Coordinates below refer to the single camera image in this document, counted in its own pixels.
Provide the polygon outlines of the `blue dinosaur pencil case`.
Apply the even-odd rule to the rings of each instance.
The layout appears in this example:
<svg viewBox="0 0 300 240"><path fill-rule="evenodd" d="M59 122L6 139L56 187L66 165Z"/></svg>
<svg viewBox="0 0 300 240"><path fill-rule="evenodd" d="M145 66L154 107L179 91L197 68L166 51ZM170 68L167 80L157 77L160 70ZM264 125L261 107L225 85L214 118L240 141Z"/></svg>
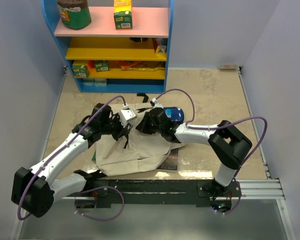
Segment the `blue dinosaur pencil case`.
<svg viewBox="0 0 300 240"><path fill-rule="evenodd" d="M164 112L173 122L183 122L185 115L180 107L164 107Z"/></svg>

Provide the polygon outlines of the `cream canvas backpack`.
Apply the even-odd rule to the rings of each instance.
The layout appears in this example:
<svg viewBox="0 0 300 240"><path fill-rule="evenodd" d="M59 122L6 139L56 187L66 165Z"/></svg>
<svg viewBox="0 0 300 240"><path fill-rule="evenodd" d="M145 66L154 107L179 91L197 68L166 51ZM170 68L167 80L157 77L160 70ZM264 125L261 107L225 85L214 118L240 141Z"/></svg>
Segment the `cream canvas backpack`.
<svg viewBox="0 0 300 240"><path fill-rule="evenodd" d="M136 130L145 113L152 108L149 102L130 103L129 108L134 110L136 119L131 122L128 140L121 137L116 141L111 135L103 135L95 143L96 167L108 177L155 170L171 150L184 146L166 141L159 133L144 134Z"/></svg>

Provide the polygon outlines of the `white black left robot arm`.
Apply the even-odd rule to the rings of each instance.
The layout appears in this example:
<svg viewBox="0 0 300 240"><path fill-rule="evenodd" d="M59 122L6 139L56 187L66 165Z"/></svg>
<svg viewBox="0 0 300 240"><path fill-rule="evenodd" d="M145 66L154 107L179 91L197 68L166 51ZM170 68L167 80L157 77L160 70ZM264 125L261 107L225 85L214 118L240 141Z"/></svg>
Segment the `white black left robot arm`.
<svg viewBox="0 0 300 240"><path fill-rule="evenodd" d="M109 105L98 103L49 156L28 169L19 168L14 174L11 194L12 202L18 205L18 219L26 219L21 216L21 210L40 218L57 200L76 192L89 196L94 190L94 182L106 176L101 170L92 173L76 170L63 179L57 179L58 175L103 135L111 135L116 141L122 136L127 137L129 122L135 118L135 112L127 105L113 113Z"/></svg>

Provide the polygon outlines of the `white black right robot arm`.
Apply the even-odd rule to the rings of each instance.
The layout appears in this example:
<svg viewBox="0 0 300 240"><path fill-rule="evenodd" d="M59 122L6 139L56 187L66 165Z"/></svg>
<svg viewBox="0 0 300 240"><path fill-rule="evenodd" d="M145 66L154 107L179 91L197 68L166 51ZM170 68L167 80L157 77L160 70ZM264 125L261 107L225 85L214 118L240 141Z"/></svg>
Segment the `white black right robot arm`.
<svg viewBox="0 0 300 240"><path fill-rule="evenodd" d="M170 143L210 146L221 162L212 185L213 192L220 197L231 190L230 183L252 148L252 142L227 120L212 127L187 125L172 121L159 107L146 112L136 129L143 134L160 134Z"/></svg>

